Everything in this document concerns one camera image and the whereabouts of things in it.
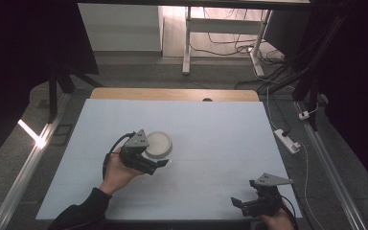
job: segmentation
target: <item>round white object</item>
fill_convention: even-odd
[[[160,159],[169,155],[173,148],[172,139],[165,132],[155,131],[148,135],[149,146],[145,153],[148,157]]]

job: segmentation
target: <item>desk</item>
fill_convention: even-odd
[[[104,152],[139,128],[169,133],[172,162],[119,191],[108,219],[249,221],[230,197],[256,199],[248,181],[263,173],[288,177],[255,92],[98,88],[85,102],[37,219],[54,219],[84,200],[102,180]],[[279,190],[301,217],[291,186]]]

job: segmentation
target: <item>black stand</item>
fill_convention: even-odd
[[[50,59],[50,62],[52,68],[49,78],[50,114],[48,124],[51,124],[58,115],[57,83],[65,94],[72,94],[76,88],[70,78],[71,74],[94,87],[103,87],[72,66],[60,65],[55,58]]]
[[[294,92],[292,93],[292,98],[295,101],[302,101],[310,91],[310,105],[309,111],[314,111],[317,104],[317,93],[318,93],[318,79],[320,77],[319,70],[317,69],[318,63],[322,56],[324,55],[325,51],[331,44],[336,32],[339,30],[342,23],[345,21],[348,12],[352,9],[356,0],[349,1],[343,8],[342,11],[337,11],[335,16],[333,17],[333,21],[331,23],[331,27],[329,28],[327,34],[322,39],[321,44],[319,45],[318,49],[316,50],[312,60],[308,64],[306,68],[301,70],[300,72],[296,73],[293,77],[287,80],[283,80],[279,84],[276,84],[273,87],[268,89],[268,93],[272,94],[277,90],[286,87],[287,85],[298,81],[297,87],[295,88]],[[313,130],[316,131],[316,124],[315,124],[315,113],[312,113],[309,117],[310,125],[312,126]]]

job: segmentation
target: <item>white power strip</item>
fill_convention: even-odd
[[[300,143],[298,142],[292,142],[291,139],[289,139],[288,136],[283,136],[283,131],[281,129],[277,129],[274,131],[274,134],[276,134],[276,137],[279,138],[279,140],[283,143],[283,145],[287,148],[289,153],[294,154],[296,152],[300,151]]]

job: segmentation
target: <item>white metal desk frame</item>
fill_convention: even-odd
[[[257,35],[256,43],[251,52],[253,67],[255,68],[258,77],[265,75],[262,66],[257,57],[260,44],[262,43],[265,28],[268,18],[271,15],[271,10],[267,10],[264,19],[261,21],[244,21],[244,20],[222,20],[211,18],[192,18],[191,7],[186,7],[186,36],[183,58],[183,75],[190,74],[190,35],[191,32],[196,33],[218,33],[218,34],[242,34],[242,35]]]

